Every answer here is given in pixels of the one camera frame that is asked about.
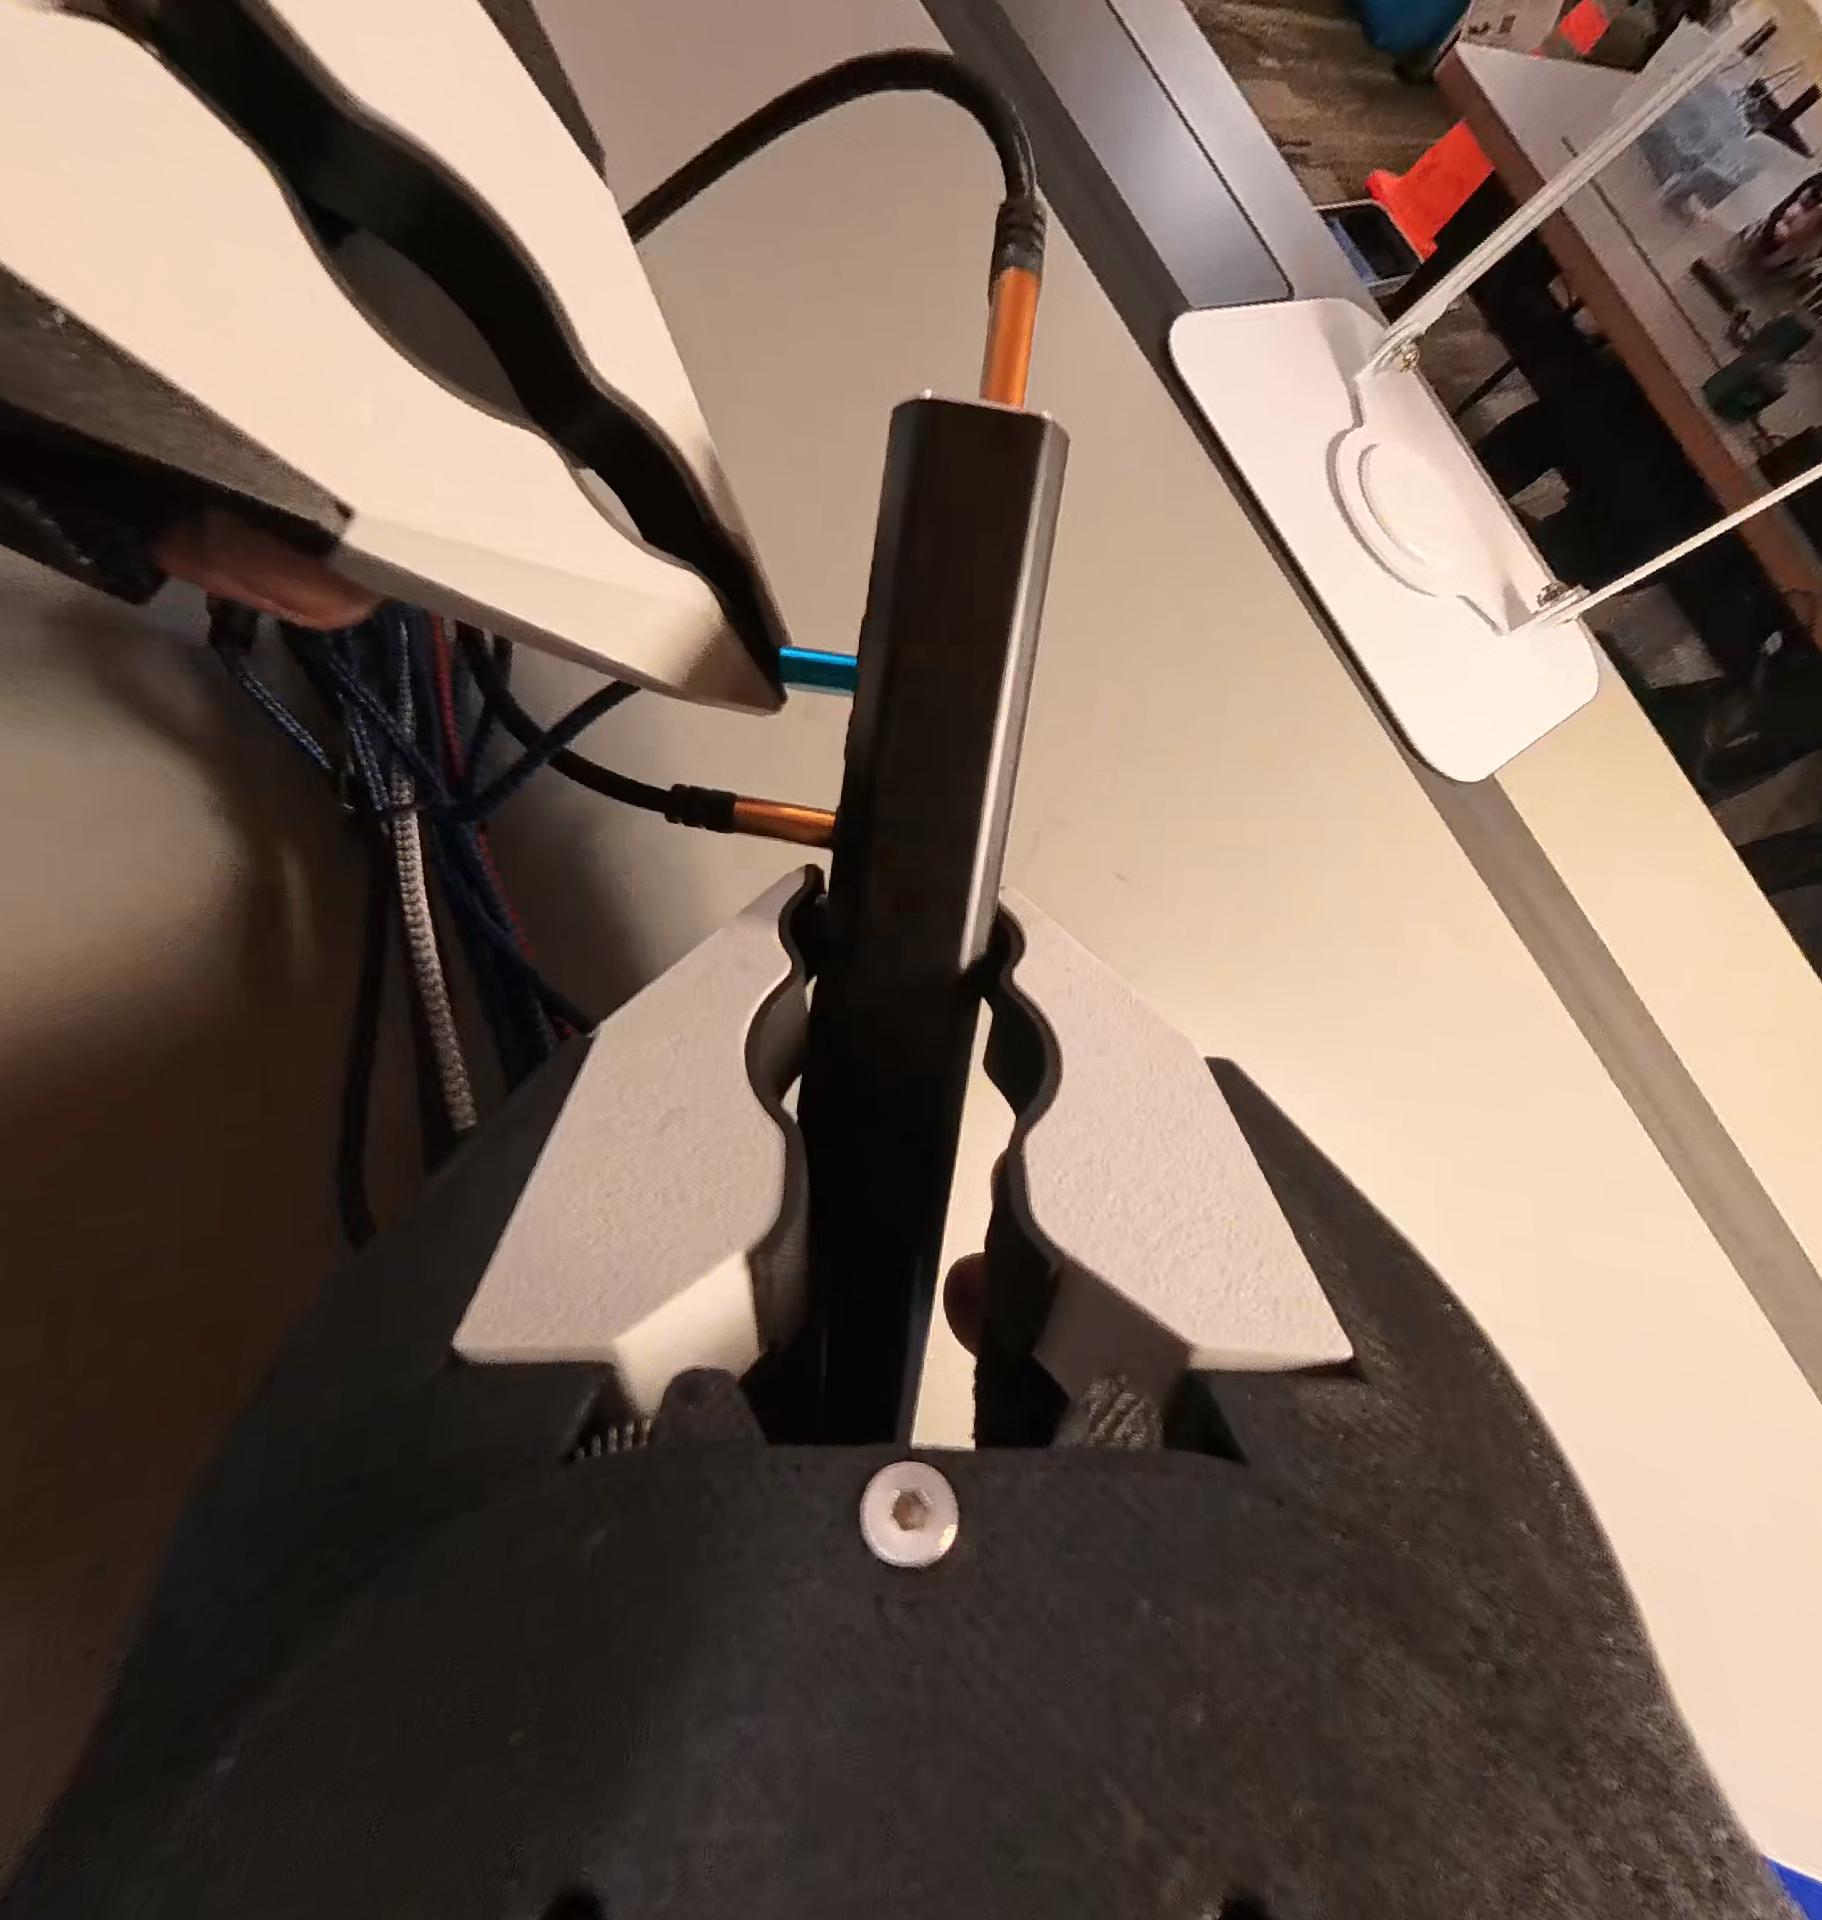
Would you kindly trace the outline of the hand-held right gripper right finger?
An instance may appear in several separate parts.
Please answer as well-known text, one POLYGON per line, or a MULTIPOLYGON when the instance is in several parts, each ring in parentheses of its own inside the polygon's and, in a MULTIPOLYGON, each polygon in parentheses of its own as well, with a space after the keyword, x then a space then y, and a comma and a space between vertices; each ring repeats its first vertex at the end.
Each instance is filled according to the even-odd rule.
POLYGON ((989 1076, 1013 1114, 989 1225, 977 1449, 1047 1449, 1095 1389, 1180 1429, 1200 1376, 1356 1364, 1204 1050, 1020 894, 989 1076))

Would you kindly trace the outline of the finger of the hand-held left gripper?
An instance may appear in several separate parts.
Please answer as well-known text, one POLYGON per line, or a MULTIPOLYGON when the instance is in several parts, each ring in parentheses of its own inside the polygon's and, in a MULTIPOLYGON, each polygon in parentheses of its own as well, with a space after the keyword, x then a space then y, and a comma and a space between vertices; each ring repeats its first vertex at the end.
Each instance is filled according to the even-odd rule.
POLYGON ((162 2, 160 60, 310 214, 473 327, 513 409, 380 351, 345 554, 649 687, 776 687, 782 622, 610 183, 487 2, 162 2))
MULTIPOLYGON (((0 263, 351 516, 329 484, 373 474, 373 424, 395 413, 373 419, 367 370, 380 351, 388 372, 411 351, 481 406, 513 409, 513 392, 423 273, 380 239, 306 214, 162 65, 160 8, 0 2, 0 263)), ((487 8, 605 172, 539 8, 487 8)), ((345 536, 326 563, 388 600, 556 651, 436 607, 417 584, 382 582, 345 554, 345 536)), ((556 655, 600 667, 577 651, 556 655)), ((649 691, 733 710, 785 702, 782 685, 649 691)))

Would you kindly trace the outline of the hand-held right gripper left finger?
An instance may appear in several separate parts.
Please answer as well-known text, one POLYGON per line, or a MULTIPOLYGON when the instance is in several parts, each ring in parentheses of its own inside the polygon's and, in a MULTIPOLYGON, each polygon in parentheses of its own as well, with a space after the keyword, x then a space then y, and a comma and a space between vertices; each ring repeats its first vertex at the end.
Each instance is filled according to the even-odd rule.
POLYGON ((746 1376, 808 1307, 799 867, 600 1023, 455 1335, 468 1364, 594 1364, 651 1418, 746 1376))

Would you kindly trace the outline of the black usb hub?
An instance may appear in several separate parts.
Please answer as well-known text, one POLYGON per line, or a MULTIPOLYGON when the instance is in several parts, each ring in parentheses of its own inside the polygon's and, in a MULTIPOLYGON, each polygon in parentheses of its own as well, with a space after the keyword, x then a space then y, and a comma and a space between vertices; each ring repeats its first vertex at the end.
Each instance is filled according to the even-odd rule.
POLYGON ((807 1316, 751 1399, 781 1449, 911 1439, 1010 841, 1071 437, 893 412, 799 1084, 807 1316))

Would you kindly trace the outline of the person's left hand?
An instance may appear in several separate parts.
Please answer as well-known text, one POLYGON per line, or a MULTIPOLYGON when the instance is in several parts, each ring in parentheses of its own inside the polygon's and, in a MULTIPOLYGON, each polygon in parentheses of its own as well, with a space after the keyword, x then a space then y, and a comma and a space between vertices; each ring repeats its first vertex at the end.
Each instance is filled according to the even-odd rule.
POLYGON ((312 632, 367 622, 386 595, 224 513, 180 522, 158 541, 158 567, 202 595, 312 632))

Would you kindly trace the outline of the white lamp base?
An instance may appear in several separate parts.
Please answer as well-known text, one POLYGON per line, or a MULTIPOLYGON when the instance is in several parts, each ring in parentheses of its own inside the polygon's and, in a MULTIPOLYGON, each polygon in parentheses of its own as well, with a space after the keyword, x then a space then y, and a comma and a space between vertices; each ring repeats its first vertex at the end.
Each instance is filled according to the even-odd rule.
POLYGON ((1180 387, 1308 577, 1410 749, 1485 781, 1570 722, 1601 685, 1591 613, 1665 567, 1782 522, 1822 461, 1598 591, 1562 588, 1422 375, 1422 338, 1701 86, 1742 61, 1767 13, 1687 25, 1615 95, 1615 115, 1394 322, 1347 298, 1191 311, 1166 351, 1180 387))

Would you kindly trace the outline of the orange object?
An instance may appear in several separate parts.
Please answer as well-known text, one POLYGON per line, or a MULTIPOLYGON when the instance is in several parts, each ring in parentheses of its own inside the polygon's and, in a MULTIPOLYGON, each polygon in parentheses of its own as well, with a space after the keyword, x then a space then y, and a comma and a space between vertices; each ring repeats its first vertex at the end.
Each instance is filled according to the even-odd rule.
POLYGON ((1366 195, 1388 214, 1410 248, 1427 262, 1441 231, 1494 176, 1477 133, 1459 120, 1404 172, 1372 170, 1366 195))

